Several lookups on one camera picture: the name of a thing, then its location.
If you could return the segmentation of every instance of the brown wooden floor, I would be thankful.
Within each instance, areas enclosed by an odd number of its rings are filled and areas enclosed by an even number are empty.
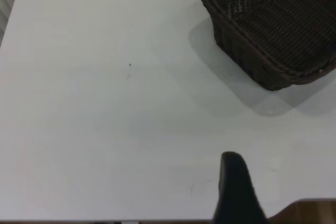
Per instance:
[[[271,224],[336,224],[336,201],[300,201],[269,219]],[[73,222],[0,222],[0,224],[74,224]],[[144,221],[140,224],[209,224],[210,221]]]

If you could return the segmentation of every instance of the basket rim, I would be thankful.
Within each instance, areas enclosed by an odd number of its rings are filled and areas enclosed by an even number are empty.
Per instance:
[[[317,75],[323,72],[329,72],[336,67],[336,54],[335,56],[324,57],[323,60],[318,62],[315,66],[304,70],[291,69],[273,58],[270,54],[265,52],[258,46],[252,38],[236,23],[234,19],[229,18],[226,12],[218,4],[217,0],[202,0],[203,5],[208,10],[212,19],[217,22],[225,24],[226,27],[231,28],[231,31],[239,36],[250,48],[255,51],[256,57],[267,65],[270,70],[279,73],[283,79],[289,80],[292,84],[302,84],[304,79]]]

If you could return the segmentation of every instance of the woven basket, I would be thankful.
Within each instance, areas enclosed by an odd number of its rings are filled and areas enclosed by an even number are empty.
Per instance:
[[[215,40],[258,84],[275,91],[336,67],[336,0],[202,0]]]

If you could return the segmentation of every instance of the wicker basket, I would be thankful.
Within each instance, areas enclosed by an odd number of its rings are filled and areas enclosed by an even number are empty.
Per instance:
[[[275,91],[336,67],[336,0],[202,0],[217,44]]]

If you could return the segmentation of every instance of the white tabletop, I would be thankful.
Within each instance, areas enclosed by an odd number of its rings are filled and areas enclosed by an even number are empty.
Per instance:
[[[224,151],[268,216],[336,197],[335,77],[263,90],[215,45],[200,0],[16,0],[0,219],[210,219]]]

